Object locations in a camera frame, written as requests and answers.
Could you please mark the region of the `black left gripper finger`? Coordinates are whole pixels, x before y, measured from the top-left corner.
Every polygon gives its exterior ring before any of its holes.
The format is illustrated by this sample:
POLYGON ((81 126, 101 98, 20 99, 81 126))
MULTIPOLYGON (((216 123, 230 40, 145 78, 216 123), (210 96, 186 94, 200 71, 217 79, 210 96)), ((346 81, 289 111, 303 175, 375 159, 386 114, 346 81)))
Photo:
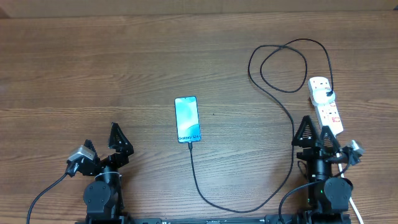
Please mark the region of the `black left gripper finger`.
POLYGON ((108 140, 108 147, 117 153, 130 156, 134 153, 133 145, 125 137, 118 123, 112 123, 111 132, 108 140))
POLYGON ((93 142, 91 140, 89 140, 89 139, 86 139, 85 143, 84 143, 84 146, 87 147, 89 150, 91 150, 94 153, 94 158, 93 158, 94 163, 95 164, 99 163, 100 159, 99 159, 98 154, 97 154, 97 152, 95 150, 93 142))

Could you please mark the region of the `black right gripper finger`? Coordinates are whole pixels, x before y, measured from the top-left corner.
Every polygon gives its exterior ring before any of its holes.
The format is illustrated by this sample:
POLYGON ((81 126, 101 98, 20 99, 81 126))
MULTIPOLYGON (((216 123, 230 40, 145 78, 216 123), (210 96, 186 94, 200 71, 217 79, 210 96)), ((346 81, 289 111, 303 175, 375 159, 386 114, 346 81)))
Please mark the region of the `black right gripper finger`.
POLYGON ((302 148, 318 147, 320 145, 318 131, 309 115, 302 118, 302 122, 292 140, 292 145, 302 148))
POLYGON ((320 134, 322 148, 327 153, 337 153, 340 150, 340 144, 335 138, 329 126, 323 126, 320 134))

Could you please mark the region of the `blue Galaxy smartphone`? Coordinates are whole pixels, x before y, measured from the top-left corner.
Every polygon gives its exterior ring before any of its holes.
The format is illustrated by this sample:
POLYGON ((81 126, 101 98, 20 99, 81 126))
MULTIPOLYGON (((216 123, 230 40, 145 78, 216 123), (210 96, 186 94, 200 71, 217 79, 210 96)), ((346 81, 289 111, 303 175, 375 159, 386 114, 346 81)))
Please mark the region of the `blue Galaxy smartphone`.
POLYGON ((184 96, 174 100, 177 125, 177 141, 189 143, 201 141, 198 104, 195 96, 184 96))

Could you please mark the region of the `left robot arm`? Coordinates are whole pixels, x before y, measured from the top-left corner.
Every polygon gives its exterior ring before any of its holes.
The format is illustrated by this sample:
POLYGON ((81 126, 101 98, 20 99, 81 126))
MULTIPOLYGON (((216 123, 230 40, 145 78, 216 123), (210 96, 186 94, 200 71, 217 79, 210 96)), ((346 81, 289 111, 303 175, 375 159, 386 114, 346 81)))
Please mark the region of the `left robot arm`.
POLYGON ((130 214, 123 211, 124 200, 119 173, 119 168, 129 163, 129 156, 134 153, 134 149, 118 123, 111 125, 108 147, 114 149, 115 153, 104 159, 98 157, 93 142, 89 139, 73 150, 61 178, 39 193, 31 203, 26 222, 30 222, 34 205, 43 194, 65 177, 74 177, 79 172, 84 176, 94 177, 94 181, 83 193, 83 201, 86 204, 85 223, 134 223, 130 214))

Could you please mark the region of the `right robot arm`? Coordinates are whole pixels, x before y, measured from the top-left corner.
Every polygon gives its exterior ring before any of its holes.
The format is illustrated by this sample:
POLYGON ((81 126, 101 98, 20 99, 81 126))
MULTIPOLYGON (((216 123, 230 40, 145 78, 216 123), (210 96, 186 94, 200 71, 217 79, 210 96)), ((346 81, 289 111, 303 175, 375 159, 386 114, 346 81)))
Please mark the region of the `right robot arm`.
POLYGON ((306 163, 307 183, 288 192, 280 201, 277 223, 350 223, 349 199, 353 191, 350 180, 341 175, 353 166, 356 157, 354 144, 340 146, 328 126, 318 133, 309 116, 304 116, 292 140, 293 146, 303 149, 297 159, 306 163), (282 214, 288 197, 302 189, 308 190, 308 208, 293 215, 282 214))

